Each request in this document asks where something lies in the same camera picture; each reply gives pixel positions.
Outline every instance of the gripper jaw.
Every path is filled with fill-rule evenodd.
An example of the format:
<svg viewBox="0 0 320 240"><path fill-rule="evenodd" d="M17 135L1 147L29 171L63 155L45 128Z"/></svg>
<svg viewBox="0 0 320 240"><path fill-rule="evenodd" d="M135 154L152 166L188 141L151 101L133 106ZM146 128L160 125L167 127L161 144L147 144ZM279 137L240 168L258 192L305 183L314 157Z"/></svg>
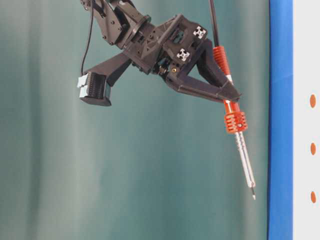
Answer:
<svg viewBox="0 0 320 240"><path fill-rule="evenodd" d="M241 95L218 67L212 49L212 42L206 39L201 49L182 68L179 68L178 64L172 63L169 67L169 73L164 78L165 83L178 93L220 103L223 100L237 102ZM195 65L197 65L200 75L208 83L188 76Z"/></svg>

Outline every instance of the white panel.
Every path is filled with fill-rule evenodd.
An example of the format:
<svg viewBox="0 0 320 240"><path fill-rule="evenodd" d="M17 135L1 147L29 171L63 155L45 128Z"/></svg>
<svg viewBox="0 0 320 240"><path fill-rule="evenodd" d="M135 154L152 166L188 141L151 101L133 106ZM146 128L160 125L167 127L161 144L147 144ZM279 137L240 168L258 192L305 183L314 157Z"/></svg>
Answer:
<svg viewBox="0 0 320 240"><path fill-rule="evenodd" d="M320 2L294 0L293 239L320 239ZM315 94L317 105L311 108ZM317 146L311 154L311 143ZM314 191L317 200L311 201Z"/></svg>

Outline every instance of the metal shaft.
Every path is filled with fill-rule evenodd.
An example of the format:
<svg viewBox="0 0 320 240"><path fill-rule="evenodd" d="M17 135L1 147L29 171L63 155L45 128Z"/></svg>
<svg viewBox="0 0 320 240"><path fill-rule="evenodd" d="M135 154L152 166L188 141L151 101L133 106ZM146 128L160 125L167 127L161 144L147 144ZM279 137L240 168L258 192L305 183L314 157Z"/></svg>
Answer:
<svg viewBox="0 0 320 240"><path fill-rule="evenodd" d="M255 181L254 173L252 171L244 133L242 131L236 132L234 136L235 136L236 146L240 154L246 183L249 188L254 188L256 186L256 181Z"/></svg>

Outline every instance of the orange dot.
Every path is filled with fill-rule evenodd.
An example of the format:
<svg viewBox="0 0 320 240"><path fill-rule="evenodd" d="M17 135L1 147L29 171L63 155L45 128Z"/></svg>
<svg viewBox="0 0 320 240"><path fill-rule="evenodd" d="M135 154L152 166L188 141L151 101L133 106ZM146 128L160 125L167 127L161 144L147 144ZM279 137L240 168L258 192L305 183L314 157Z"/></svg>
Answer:
<svg viewBox="0 0 320 240"><path fill-rule="evenodd" d="M312 155L316 154L317 148L316 148L316 145L314 143L311 143L310 150L311 150L311 154Z"/></svg>
<svg viewBox="0 0 320 240"><path fill-rule="evenodd" d="M313 192L311 192L311 201L315 204L316 203L316 201L317 201L317 198L316 198L316 194L315 194L315 192L313 191Z"/></svg>
<svg viewBox="0 0 320 240"><path fill-rule="evenodd" d="M314 108L316 106L316 103L317 103L316 96L314 94L312 94L311 97L310 97L310 106L312 108Z"/></svg>

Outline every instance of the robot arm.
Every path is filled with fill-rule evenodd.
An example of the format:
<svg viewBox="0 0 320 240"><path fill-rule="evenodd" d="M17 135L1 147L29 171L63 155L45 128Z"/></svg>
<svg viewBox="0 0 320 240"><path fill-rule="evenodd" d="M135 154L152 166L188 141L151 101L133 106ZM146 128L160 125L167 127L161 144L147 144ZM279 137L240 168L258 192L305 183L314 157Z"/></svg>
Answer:
<svg viewBox="0 0 320 240"><path fill-rule="evenodd" d="M80 0L91 10L103 39L123 50L79 78L80 98L110 106L110 91L130 64L145 74L159 75L175 91L215 102L237 102L240 94L213 57L208 31L179 14L160 26L138 12L130 0ZM188 76L197 65L208 82Z"/></svg>

